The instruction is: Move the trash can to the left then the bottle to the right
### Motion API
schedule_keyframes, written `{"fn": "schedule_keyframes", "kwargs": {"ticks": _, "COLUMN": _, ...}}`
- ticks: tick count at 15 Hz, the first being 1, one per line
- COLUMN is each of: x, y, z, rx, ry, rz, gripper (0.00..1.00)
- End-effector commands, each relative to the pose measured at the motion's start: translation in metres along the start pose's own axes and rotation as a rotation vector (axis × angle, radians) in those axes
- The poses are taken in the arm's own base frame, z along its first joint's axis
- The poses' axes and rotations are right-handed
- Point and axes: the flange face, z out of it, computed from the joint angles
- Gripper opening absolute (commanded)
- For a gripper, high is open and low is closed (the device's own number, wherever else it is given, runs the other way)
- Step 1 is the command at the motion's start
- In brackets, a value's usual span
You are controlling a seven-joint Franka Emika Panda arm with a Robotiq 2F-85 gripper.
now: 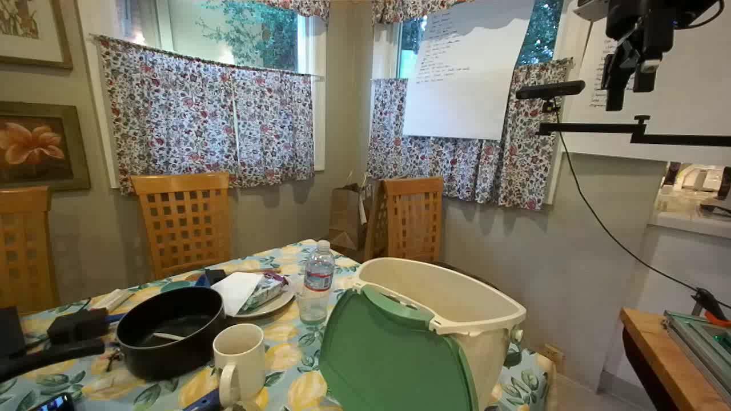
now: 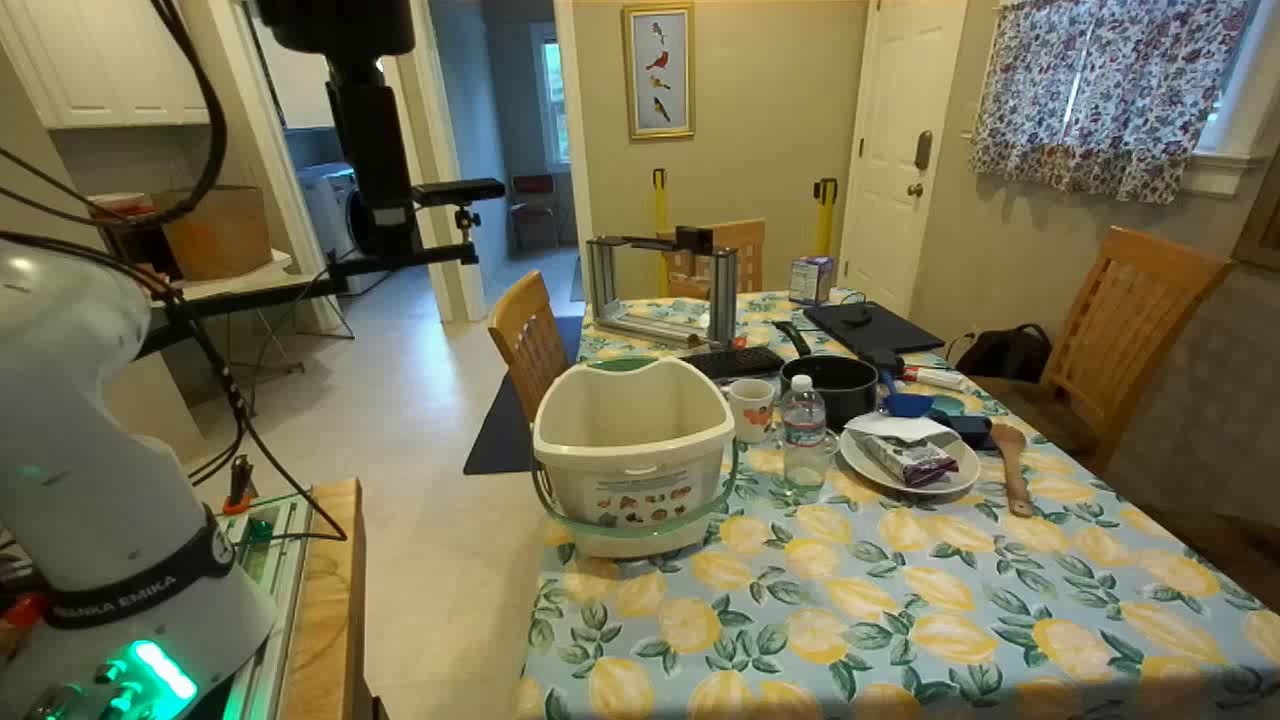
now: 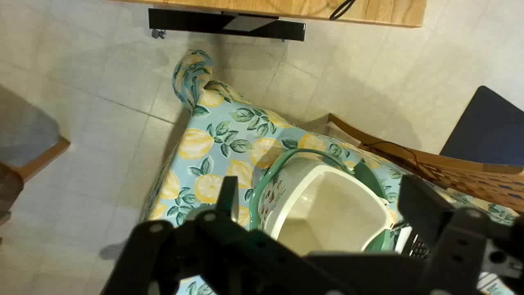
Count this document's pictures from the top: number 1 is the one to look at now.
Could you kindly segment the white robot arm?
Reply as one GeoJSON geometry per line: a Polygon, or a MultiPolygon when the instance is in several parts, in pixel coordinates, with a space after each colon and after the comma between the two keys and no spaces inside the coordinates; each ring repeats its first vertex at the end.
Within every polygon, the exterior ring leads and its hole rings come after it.
{"type": "Polygon", "coordinates": [[[678,29],[697,29],[723,13],[723,0],[578,0],[576,13],[602,20],[615,47],[602,56],[604,110],[623,107],[625,85],[649,94],[678,29]]]}

